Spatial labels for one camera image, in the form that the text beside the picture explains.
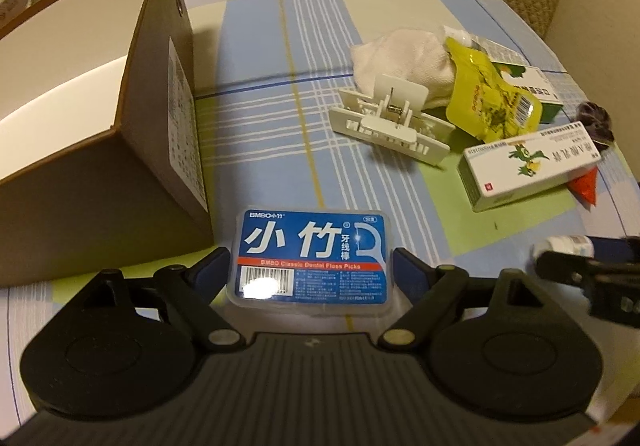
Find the white cream tube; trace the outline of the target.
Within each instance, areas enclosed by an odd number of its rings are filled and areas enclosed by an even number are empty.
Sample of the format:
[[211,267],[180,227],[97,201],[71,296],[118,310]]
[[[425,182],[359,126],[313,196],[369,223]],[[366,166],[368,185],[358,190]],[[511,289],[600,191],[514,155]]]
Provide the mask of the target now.
[[556,252],[593,258],[594,244],[587,236],[552,236],[533,245],[532,260],[536,262],[538,257],[544,252]]

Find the red candy packet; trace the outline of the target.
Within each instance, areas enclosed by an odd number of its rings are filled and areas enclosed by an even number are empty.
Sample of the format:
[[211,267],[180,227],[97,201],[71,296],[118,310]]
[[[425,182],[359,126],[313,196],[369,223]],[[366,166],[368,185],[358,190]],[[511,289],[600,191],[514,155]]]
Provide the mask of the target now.
[[587,209],[597,205],[597,177],[598,168],[593,167],[584,175],[576,177],[567,183],[567,188]]

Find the blue dental floss box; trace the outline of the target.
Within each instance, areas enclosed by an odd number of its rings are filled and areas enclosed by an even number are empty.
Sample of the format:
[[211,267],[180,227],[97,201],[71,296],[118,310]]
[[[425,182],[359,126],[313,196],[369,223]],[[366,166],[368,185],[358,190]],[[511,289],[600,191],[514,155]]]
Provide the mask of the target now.
[[394,286],[386,229],[380,211],[251,207],[238,219],[229,299],[314,316],[384,314]]

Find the white ointment box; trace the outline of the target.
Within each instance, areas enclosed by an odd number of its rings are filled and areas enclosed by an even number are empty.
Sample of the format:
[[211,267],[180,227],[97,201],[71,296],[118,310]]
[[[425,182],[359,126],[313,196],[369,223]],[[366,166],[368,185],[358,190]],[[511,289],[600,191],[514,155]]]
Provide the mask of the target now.
[[472,209],[483,212],[587,174],[601,160],[582,123],[465,149],[459,175]]

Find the yellow snack pouch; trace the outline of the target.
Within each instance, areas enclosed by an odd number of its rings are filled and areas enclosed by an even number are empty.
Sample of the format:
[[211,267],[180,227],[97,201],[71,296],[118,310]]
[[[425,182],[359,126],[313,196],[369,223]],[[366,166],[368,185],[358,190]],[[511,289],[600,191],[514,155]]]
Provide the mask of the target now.
[[540,101],[529,91],[503,80],[487,54],[447,37],[445,46],[456,67],[447,120],[483,141],[495,141],[538,131]]

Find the green white spray box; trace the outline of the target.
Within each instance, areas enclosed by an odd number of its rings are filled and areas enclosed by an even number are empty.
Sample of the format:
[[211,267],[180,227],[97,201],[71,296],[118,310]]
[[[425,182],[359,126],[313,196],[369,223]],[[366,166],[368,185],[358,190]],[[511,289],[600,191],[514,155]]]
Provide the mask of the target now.
[[563,108],[563,102],[540,68],[509,63],[496,63],[503,80],[529,91],[542,104],[541,123],[551,124]]

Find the dark round object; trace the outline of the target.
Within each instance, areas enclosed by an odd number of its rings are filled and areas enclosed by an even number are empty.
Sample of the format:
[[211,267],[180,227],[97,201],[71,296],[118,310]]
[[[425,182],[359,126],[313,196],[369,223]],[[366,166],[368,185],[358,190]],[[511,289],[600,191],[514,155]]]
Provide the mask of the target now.
[[597,103],[591,101],[582,102],[577,107],[575,120],[584,125],[587,133],[600,151],[608,149],[615,143],[610,114]]

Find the brown cardboard storage box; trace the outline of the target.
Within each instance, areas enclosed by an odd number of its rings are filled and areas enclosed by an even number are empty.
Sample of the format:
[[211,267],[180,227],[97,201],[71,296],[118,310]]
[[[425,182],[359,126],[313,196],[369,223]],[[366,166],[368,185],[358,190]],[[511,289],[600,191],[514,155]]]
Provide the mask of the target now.
[[1,31],[1,282],[213,242],[184,0],[40,0]]

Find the white plastic clip rack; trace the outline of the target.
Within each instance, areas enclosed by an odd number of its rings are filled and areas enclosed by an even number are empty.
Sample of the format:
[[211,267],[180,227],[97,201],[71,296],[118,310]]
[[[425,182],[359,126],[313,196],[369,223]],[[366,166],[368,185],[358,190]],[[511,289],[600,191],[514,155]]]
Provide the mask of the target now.
[[342,103],[329,109],[334,132],[437,166],[450,152],[454,125],[423,111],[428,88],[379,75],[373,94],[341,88]]

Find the white cloth towel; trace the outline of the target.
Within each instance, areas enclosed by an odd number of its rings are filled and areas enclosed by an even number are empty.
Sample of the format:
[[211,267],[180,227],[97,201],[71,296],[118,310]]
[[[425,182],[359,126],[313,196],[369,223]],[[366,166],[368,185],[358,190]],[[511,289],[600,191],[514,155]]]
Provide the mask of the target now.
[[375,79],[382,74],[425,86],[423,109],[447,106],[456,68],[436,34],[414,28],[398,28],[371,42],[352,45],[354,80],[360,92],[372,96]]

